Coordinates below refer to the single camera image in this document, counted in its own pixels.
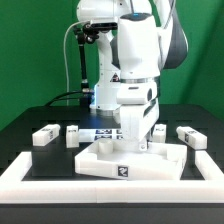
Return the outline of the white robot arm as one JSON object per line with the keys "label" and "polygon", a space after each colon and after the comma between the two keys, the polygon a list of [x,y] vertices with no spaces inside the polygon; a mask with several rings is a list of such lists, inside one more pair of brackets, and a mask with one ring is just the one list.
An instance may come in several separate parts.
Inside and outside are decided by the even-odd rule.
{"label": "white robot arm", "polygon": [[125,141],[147,150],[159,117],[160,72],[188,52],[176,0],[80,0],[77,18],[85,41],[98,46],[91,111],[114,117]]}

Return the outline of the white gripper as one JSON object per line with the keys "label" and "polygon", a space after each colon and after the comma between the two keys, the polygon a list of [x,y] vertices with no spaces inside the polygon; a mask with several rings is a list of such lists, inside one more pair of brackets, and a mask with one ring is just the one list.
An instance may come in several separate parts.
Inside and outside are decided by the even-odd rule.
{"label": "white gripper", "polygon": [[136,150],[148,149],[147,135],[159,117],[158,90],[154,81],[122,83],[117,93],[123,138]]}

